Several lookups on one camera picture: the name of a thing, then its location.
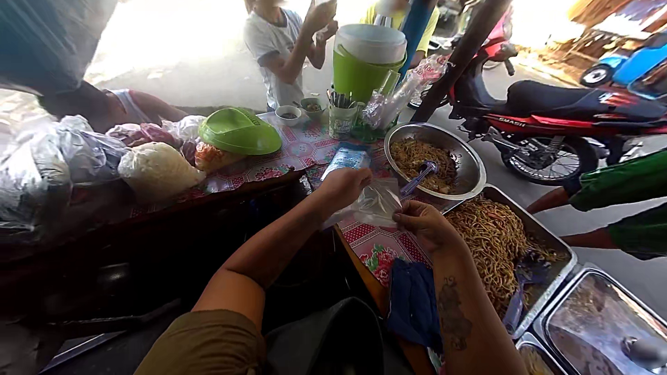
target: small bowl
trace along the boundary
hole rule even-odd
[[[291,113],[296,116],[295,119],[286,119],[283,117],[283,115]],[[297,107],[294,107],[292,105],[281,105],[278,107],[275,111],[275,115],[278,116],[278,119],[280,119],[280,122],[282,122],[283,125],[285,126],[296,126],[299,121],[301,121],[301,110]]]
[[[320,121],[322,119],[322,114],[324,113],[324,110],[327,109],[326,105],[324,105],[324,102],[316,97],[307,97],[305,99],[301,99],[301,104],[302,110],[305,112],[305,114],[310,117],[311,120],[313,121]],[[319,106],[319,111],[314,111],[310,112],[306,108],[308,107],[309,104],[317,104]]]

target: chopsticks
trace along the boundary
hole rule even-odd
[[[352,108],[353,104],[356,105],[357,103],[352,100],[352,91],[346,97],[344,93],[327,90],[327,98],[329,99],[329,104],[336,108]]]

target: spoon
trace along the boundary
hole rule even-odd
[[[514,271],[516,281],[519,287],[510,299],[510,304],[507,307],[507,312],[502,318],[502,323],[505,325],[507,333],[513,334],[519,326],[521,320],[521,313],[524,310],[524,286],[528,284],[540,284],[546,279],[547,270],[549,269],[548,262],[541,262],[531,266],[521,261]]]
[[[417,185],[419,185],[419,183],[424,179],[424,177],[426,177],[426,175],[428,175],[431,172],[437,173],[438,165],[434,161],[424,160],[420,166],[420,169],[422,171],[419,173],[419,175],[413,178],[412,181],[408,182],[408,184],[401,189],[402,197],[411,194],[415,190]]]

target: clear plastic bag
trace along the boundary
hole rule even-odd
[[[162,120],[162,129],[183,142],[181,153],[190,165],[195,166],[195,155],[199,143],[199,126],[206,120],[204,116],[189,115],[181,121]]]
[[[107,130],[105,135],[122,141],[128,147],[136,147],[148,142],[163,142],[175,149],[180,149],[183,143],[168,131],[152,123],[124,123]]]
[[[195,167],[206,174],[242,160],[247,155],[217,149],[208,143],[199,142],[195,152]]]
[[[166,143],[138,145],[123,156],[118,172],[140,203],[158,202],[202,182],[206,173]]]
[[[398,180],[378,178],[366,186],[359,198],[348,207],[334,213],[322,226],[328,228],[346,218],[372,226],[396,228],[393,214],[400,210]]]
[[[23,129],[0,158],[0,228],[49,228],[68,210],[74,187],[119,179],[117,167],[128,151],[81,116]]]
[[[362,120],[370,124],[372,129],[387,129],[410,98],[423,91],[429,83],[437,81],[446,67],[447,57],[431,55],[409,72],[392,92],[382,91],[382,88],[374,90],[366,108],[362,110]]]

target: olive sleeve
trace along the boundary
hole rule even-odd
[[[250,319],[229,310],[188,312],[155,341],[135,375],[260,374],[264,358]]]

